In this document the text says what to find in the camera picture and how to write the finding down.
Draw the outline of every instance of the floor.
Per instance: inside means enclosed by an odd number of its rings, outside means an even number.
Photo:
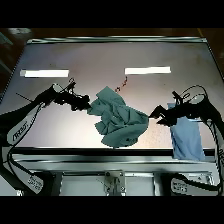
[[[224,73],[224,28],[0,28],[0,94],[27,40],[72,36],[205,37]]]

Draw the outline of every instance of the teal fabric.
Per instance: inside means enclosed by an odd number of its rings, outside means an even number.
[[[95,127],[101,135],[105,135],[102,143],[119,148],[138,142],[138,137],[148,128],[148,115],[126,106],[123,98],[109,87],[96,96],[98,99],[93,101],[87,113],[101,116]]]

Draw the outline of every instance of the green cloth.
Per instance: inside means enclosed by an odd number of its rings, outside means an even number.
[[[96,94],[98,99],[87,110],[89,115],[101,116],[96,129],[105,135],[102,143],[113,148],[135,144],[148,128],[148,115],[126,106],[123,98],[108,86]]]

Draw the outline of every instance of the white rectangle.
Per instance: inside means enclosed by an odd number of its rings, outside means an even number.
[[[26,78],[68,77],[69,70],[21,70],[20,76]]]
[[[171,73],[170,67],[148,67],[148,68],[125,68],[125,75]]]

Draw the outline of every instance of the metal mount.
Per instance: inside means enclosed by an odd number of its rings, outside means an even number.
[[[123,170],[105,172],[104,187],[107,196],[125,196],[125,172]]]

